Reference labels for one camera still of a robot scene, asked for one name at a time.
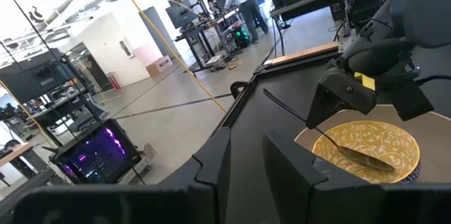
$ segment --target cardboard box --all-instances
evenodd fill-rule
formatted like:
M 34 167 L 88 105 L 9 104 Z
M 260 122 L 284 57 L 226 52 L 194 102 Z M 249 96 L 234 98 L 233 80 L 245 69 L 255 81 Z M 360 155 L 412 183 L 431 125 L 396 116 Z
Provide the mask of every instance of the cardboard box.
M 172 65 L 172 61 L 169 58 L 169 56 L 164 56 L 163 58 L 157 59 L 155 62 L 153 62 L 151 65 L 146 66 L 147 72 L 150 74 L 150 76 L 154 77 L 161 72 L 163 72 L 165 69 L 170 67 Z

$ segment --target dark pants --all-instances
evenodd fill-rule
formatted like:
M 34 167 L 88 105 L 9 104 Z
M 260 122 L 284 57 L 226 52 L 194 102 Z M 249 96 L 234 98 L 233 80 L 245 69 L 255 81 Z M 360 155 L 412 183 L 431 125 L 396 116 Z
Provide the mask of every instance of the dark pants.
M 268 25 L 266 21 L 261 17 L 259 5 L 255 0 L 247 0 L 240 5 L 240 12 L 245 19 L 247 29 L 251 32 L 252 41 L 255 42 L 259 39 L 259 35 L 255 30 L 254 18 L 259 21 L 260 27 L 263 32 L 268 32 Z

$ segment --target gray floor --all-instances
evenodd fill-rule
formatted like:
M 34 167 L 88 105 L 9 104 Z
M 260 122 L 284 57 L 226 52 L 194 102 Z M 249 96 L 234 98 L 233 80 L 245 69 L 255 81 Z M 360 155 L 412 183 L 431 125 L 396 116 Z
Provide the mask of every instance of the gray floor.
M 284 34 L 285 53 L 332 42 L 334 25 L 329 8 L 295 18 Z M 260 34 L 260 42 L 239 55 L 243 63 L 236 69 L 197 73 L 199 81 L 212 95 L 229 94 L 230 84 L 251 78 L 273 46 L 272 29 L 267 35 Z M 277 55 L 281 55 L 280 44 Z M 144 176 L 148 184 L 160 182 L 186 162 L 205 143 L 224 115 L 197 83 L 183 73 L 180 64 L 173 62 L 173 66 L 157 77 L 97 97 L 137 146 L 142 147 L 148 142 L 156 149 L 152 169 Z M 233 98 L 222 97 L 218 101 L 228 109 Z M 37 146 L 47 145 L 42 137 L 36 137 L 32 142 Z M 47 151 L 40 147 L 36 147 L 36 151 L 47 158 Z

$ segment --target spoon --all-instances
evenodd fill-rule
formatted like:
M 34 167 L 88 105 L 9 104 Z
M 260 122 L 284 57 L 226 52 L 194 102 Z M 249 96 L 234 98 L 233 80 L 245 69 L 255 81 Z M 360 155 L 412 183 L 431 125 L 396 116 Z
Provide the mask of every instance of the spoon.
M 305 118 L 303 118 L 300 114 L 298 114 L 296 111 L 293 111 L 290 107 L 288 107 L 286 104 L 284 104 L 280 99 L 275 97 L 271 92 L 269 92 L 267 89 L 263 89 L 263 93 L 272 101 L 274 101 L 277 105 L 284 108 L 286 111 L 290 112 L 292 115 L 296 116 L 300 120 L 304 121 L 304 123 L 307 121 Z M 395 168 L 391 166 L 390 164 L 381 161 L 377 158 L 374 158 L 372 156 L 369 156 L 367 154 L 361 153 L 359 151 L 352 150 L 347 147 L 340 146 L 335 140 L 333 140 L 331 137 L 329 137 L 326 133 L 318 129 L 317 127 L 314 128 L 318 132 L 320 132 L 322 135 L 324 135 L 327 139 L 332 142 L 332 144 L 338 149 L 338 151 L 346 158 L 348 158 L 351 161 L 354 161 L 355 163 L 358 163 L 360 165 L 366 166 L 368 168 L 373 168 L 375 170 L 382 170 L 382 171 L 388 171 L 388 172 L 394 172 Z

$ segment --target man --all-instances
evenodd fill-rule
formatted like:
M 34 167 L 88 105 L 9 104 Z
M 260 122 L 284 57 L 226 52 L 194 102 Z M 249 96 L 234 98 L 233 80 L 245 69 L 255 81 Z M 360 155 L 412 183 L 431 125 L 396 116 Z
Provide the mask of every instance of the man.
M 255 30 L 254 18 L 257 18 L 257 20 L 259 21 L 260 27 L 263 32 L 265 32 L 265 34 L 268 33 L 268 25 L 266 24 L 263 17 L 261 17 L 260 8 L 256 0 L 225 0 L 225 2 L 226 3 L 224 5 L 224 9 L 229 9 L 232 2 L 240 5 L 240 12 L 242 14 L 242 17 L 245 19 L 249 32 L 251 32 L 252 42 L 254 44 L 259 42 L 259 35 Z

